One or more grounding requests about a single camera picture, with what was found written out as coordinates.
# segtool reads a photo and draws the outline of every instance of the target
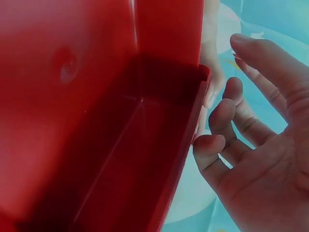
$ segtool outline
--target palm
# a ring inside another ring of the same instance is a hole
[[[275,150],[274,147],[278,146],[281,146],[279,150]],[[219,191],[226,193],[222,201],[234,220],[240,222],[241,228],[257,232],[273,231],[278,227],[276,221],[287,222],[291,218],[290,213],[294,214],[303,204],[303,194],[295,184],[294,149],[290,136],[274,136],[262,149],[248,152],[222,180]],[[264,156],[267,151],[271,156]],[[285,218],[278,218],[284,211],[289,213],[284,215]],[[276,219],[270,226],[269,222],[274,217]],[[255,230],[248,228],[252,224],[256,225]],[[298,231],[291,227],[285,227],[285,231]]]

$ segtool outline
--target red container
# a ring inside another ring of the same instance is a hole
[[[1,232],[160,229],[208,84],[202,2],[1,1]]]

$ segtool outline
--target knuckle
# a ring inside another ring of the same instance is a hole
[[[275,90],[270,94],[270,96],[269,96],[269,101],[270,101],[270,103],[276,102],[276,100],[279,99],[280,95],[281,95],[281,94],[280,94],[279,90],[278,90],[278,89],[275,89]]]
[[[252,128],[252,126],[254,126],[257,122],[258,122],[258,119],[256,119],[255,117],[248,118],[240,126],[240,131],[242,131],[244,134],[246,134]]]

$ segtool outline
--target skin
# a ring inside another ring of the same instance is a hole
[[[288,126],[276,134],[259,121],[242,96],[241,81],[232,77],[211,113],[212,135],[194,142],[199,170],[242,232],[307,232],[309,67],[267,40],[236,34],[231,45],[239,67]],[[236,137],[232,121],[255,149]]]
[[[202,135],[205,130],[208,109],[212,107],[216,97],[225,84],[225,75],[217,55],[217,15],[220,0],[204,0],[203,42],[201,44],[200,63],[211,70],[211,81],[201,109],[197,133],[194,138]]]

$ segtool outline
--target fingernail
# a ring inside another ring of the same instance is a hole
[[[208,108],[211,108],[211,107],[212,107],[212,105],[213,105],[215,99],[216,99],[216,96],[213,94],[213,95],[209,98],[209,100],[208,100],[208,103],[207,103]]]
[[[236,59],[240,59],[241,60],[241,58],[239,57],[239,55],[237,55],[236,53],[232,53],[233,54],[233,56],[236,58]]]
[[[245,43],[250,39],[250,37],[238,33],[231,36],[231,40],[235,43]]]

